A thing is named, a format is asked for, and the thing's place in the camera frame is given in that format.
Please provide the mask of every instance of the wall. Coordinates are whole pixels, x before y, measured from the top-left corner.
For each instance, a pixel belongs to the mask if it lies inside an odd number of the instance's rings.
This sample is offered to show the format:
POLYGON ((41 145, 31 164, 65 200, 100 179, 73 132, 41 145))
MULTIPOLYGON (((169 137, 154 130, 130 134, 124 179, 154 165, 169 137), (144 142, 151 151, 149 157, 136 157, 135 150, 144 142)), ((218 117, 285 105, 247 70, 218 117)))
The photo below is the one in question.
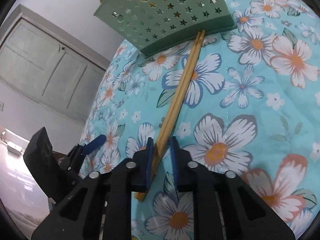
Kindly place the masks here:
POLYGON ((24 97, 1 81, 0 99, 4 102, 0 124, 15 134, 30 140, 40 128, 46 127, 53 149, 65 154, 79 143, 84 123, 24 97))
POLYGON ((108 60, 112 60, 124 39, 93 16, 100 5, 100 0, 17 0, 12 10, 20 3, 62 28, 108 60))

